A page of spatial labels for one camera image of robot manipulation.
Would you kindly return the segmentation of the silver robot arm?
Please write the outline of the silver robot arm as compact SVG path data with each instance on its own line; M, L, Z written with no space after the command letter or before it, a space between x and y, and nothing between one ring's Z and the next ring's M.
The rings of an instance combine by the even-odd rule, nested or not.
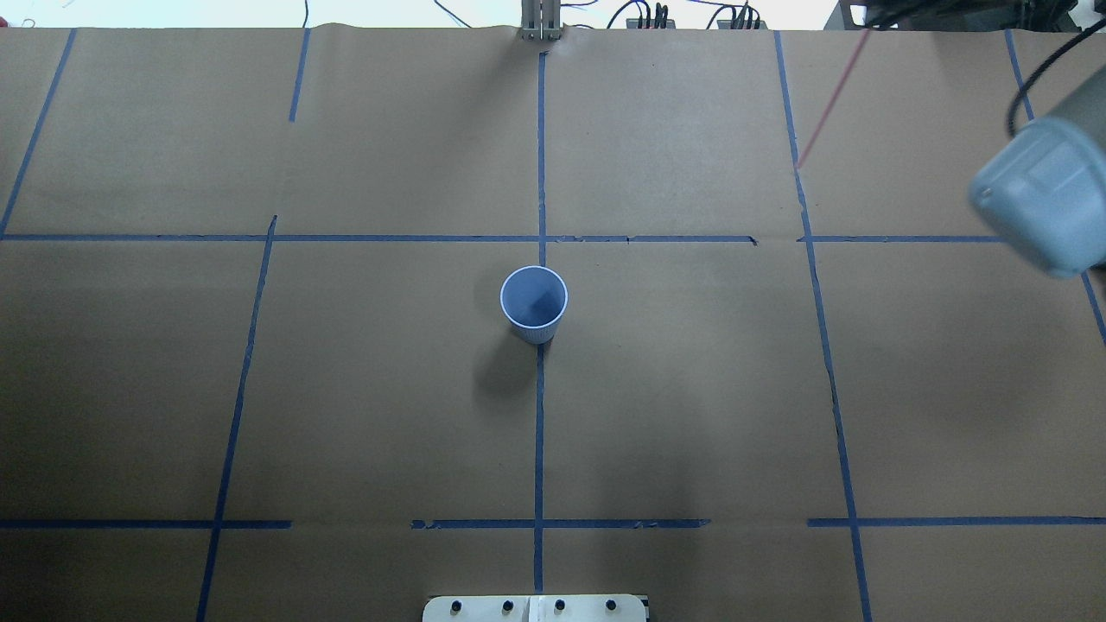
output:
M1103 68L1043 117L1020 125L1018 111L1050 68L1102 32L1098 17L1020 79L1003 118L1008 145L975 174L968 189L978 216L1027 263L1054 278L1103 270Z

